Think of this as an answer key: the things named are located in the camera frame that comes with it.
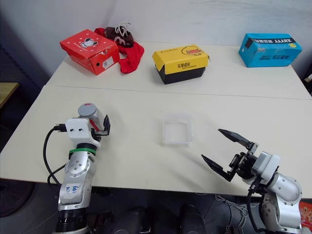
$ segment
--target sticker on robot arm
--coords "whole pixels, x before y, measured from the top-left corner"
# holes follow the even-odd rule
[[[81,184],[66,184],[66,193],[64,195],[65,199],[71,199],[77,196],[80,192]]]

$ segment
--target shoelace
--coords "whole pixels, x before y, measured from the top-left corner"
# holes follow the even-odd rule
[[[126,34],[126,36],[128,36],[126,23],[131,24],[127,21],[121,22],[117,27],[115,27],[115,32],[120,33],[122,36],[124,36],[125,34]]]

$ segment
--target cardboard box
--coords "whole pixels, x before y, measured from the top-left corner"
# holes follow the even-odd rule
[[[302,51],[289,34],[247,33],[239,49],[247,67],[283,67]]]
[[[155,51],[153,60],[164,84],[201,77],[209,56],[196,45]]]
[[[98,75],[119,61],[117,45],[89,29],[60,42],[70,58]]]

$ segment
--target green ring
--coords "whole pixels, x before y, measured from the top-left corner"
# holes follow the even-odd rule
[[[89,148],[78,148],[78,149],[73,149],[73,150],[70,150],[69,153],[72,154],[72,153],[78,152],[78,151],[87,151],[87,152],[93,153],[94,155],[96,155],[96,153],[97,153],[95,150],[89,149]]]

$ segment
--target red shoe box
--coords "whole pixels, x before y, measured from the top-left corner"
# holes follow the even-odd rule
[[[98,75],[119,61],[117,45],[89,29],[60,42],[70,58]]]

